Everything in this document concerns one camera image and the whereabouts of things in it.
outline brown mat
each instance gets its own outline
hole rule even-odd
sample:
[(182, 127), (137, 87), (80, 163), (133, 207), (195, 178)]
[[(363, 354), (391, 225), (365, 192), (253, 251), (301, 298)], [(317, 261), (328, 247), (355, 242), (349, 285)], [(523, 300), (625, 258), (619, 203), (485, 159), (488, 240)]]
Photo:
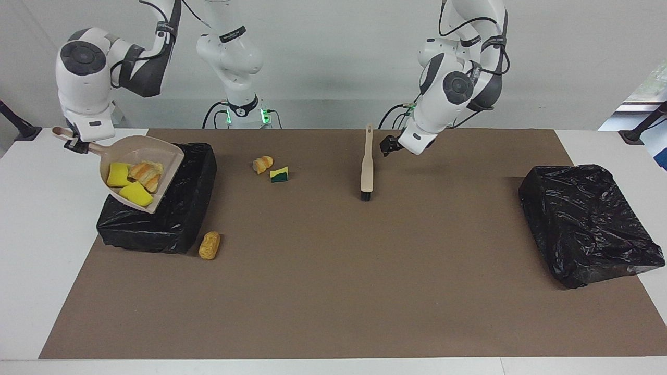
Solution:
[[(553, 131), (457, 129), (420, 157), (376, 150), (371, 202), (362, 130), (149, 134), (213, 146), (201, 233), (220, 231), (221, 253), (98, 239), (40, 358), (667, 355), (637, 277), (565, 290), (540, 258), (517, 188), (534, 165), (571, 164)], [(290, 181), (254, 175), (262, 154)]]

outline white table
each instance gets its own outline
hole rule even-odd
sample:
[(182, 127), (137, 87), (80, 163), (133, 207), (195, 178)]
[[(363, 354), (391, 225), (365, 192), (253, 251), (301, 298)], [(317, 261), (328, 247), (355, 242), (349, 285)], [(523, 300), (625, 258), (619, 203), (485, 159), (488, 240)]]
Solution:
[[(118, 129), (117, 138), (146, 134)], [(653, 240), (667, 248), (667, 172), (617, 133), (557, 131), (575, 164), (609, 169)], [(102, 143), (112, 143), (115, 139)], [(97, 235), (107, 190), (99, 159), (63, 149), (44, 129), (0, 159), (0, 374), (654, 375), (667, 357), (359, 360), (38, 360)], [(640, 276), (663, 320), (667, 268)]]

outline black garbage bag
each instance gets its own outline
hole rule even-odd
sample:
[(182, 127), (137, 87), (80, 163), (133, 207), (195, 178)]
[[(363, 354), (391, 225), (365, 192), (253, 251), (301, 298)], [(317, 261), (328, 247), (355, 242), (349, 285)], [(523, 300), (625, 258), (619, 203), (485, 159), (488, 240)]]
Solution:
[(567, 288), (665, 265), (660, 246), (599, 165), (535, 167), (519, 197), (549, 270)]
[(144, 252), (186, 253), (206, 216), (217, 164), (207, 143), (176, 144), (185, 157), (152, 215), (108, 196), (97, 221), (105, 245)]

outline beige dustpan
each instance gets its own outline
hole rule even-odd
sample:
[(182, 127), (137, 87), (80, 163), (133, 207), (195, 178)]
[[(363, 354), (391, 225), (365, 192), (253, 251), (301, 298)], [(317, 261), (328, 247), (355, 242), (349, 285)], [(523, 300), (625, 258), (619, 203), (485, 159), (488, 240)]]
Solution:
[[(58, 138), (64, 140), (73, 139), (73, 133), (69, 129), (54, 127), (52, 132), (53, 135)], [(119, 163), (138, 164), (142, 160), (150, 160), (155, 163), (162, 163), (164, 172), (160, 177), (157, 191), (152, 194), (153, 203), (146, 207), (141, 207), (118, 195), (120, 187), (109, 187), (109, 192), (115, 199), (127, 206), (148, 212), (149, 214), (154, 213), (155, 209), (160, 204), (162, 197), (167, 191), (167, 188), (173, 180), (184, 157), (183, 152), (177, 146), (145, 135), (131, 135), (129, 137), (121, 138), (110, 146), (102, 146), (95, 142), (91, 142), (88, 150), (101, 157), (99, 162), (99, 175), (102, 177), (104, 185), (107, 185), (109, 165), (112, 162), (117, 161)]]

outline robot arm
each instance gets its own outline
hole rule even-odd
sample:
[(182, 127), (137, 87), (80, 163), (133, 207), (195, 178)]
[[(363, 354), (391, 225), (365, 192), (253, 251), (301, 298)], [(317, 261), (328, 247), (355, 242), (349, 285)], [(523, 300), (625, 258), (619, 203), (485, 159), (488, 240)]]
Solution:
[(506, 73), (502, 0), (443, 0), (441, 12), (449, 31), (441, 30), (441, 37), (428, 39), (420, 51), (421, 99), (399, 138), (382, 141), (385, 156), (402, 148), (421, 154), (464, 108), (491, 110), (500, 96)]
[(151, 50), (93, 27), (74, 33), (60, 49), (56, 82), (63, 115), (81, 141), (113, 137), (111, 87), (142, 97), (158, 95), (181, 17), (181, 0), (139, 0), (158, 18)]
[(261, 52), (245, 35), (235, 0), (204, 0), (204, 5), (215, 34), (199, 38), (197, 53), (222, 81), (233, 126), (259, 128), (264, 118), (251, 75), (261, 69)]

